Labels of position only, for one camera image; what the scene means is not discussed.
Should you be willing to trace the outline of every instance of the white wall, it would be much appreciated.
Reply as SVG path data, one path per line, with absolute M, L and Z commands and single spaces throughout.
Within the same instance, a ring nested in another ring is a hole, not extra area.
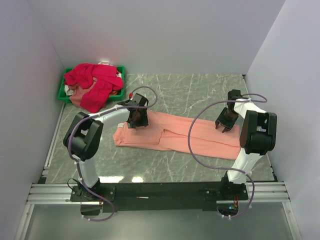
M 306 240 L 320 236 L 320 1 L 286 0 L 246 82 L 278 115 L 270 153 Z
M 0 239 L 16 234 L 46 160 L 63 66 L 26 0 L 0 1 Z
M 28 0 L 65 67 L 246 74 L 285 0 Z

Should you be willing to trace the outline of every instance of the folded pink clothing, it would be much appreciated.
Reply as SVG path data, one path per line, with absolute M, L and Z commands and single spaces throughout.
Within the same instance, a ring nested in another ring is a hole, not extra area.
M 193 118 L 148 111 L 147 127 L 118 127 L 113 135 L 114 144 L 161 151 L 190 153 L 188 131 Z M 215 122 L 198 119 L 193 125 L 190 144 L 197 155 L 235 160 L 240 152 L 239 126 L 222 133 Z

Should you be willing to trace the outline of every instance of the marble tabletop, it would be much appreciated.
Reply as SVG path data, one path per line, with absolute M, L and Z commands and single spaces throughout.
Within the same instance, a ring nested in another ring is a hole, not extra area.
M 125 78 L 125 94 L 139 86 L 149 86 L 158 93 L 158 102 L 152 111 L 182 117 L 195 117 L 205 106 L 225 100 L 232 89 L 247 93 L 240 74 L 128 74 Z M 150 103 L 153 93 L 148 89 L 137 91 Z M 108 102 L 106 108 L 114 106 Z M 215 105 L 201 115 L 201 119 L 215 121 L 224 105 Z M 76 113 L 85 110 L 67 104 L 64 107 L 56 145 L 53 149 L 47 184 L 65 184 L 78 174 L 73 160 L 63 146 L 63 138 Z M 104 129 L 101 136 L 95 165 L 101 182 L 199 182 L 220 181 L 224 170 L 212 170 L 199 165 L 190 154 L 175 151 L 158 151 L 133 147 L 116 147 L 112 135 L 117 126 Z M 199 156 L 206 164 L 216 167 L 231 167 L 233 160 Z M 272 168 L 267 156 L 262 157 L 252 171 L 254 181 L 273 181 Z

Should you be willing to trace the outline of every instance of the pile of clothes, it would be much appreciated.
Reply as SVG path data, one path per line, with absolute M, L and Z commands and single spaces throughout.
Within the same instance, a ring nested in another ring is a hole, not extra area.
M 97 113 L 110 95 L 124 87 L 117 67 L 104 64 L 79 64 L 65 73 L 64 79 L 64 91 L 71 102 L 91 113 Z

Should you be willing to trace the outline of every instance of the black cable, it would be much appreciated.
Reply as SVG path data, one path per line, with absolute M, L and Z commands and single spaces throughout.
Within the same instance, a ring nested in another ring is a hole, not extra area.
M 66 182 L 66 184 L 67 184 L 68 187 L 72 190 L 72 187 L 70 187 L 70 185 L 69 185 L 69 181 L 70 181 L 71 179 L 72 179 L 73 181 L 75 181 L 76 183 L 78 183 L 78 181 L 77 181 L 76 179 L 74 179 L 74 178 L 69 178 L 69 179 L 68 179 L 68 181 Z

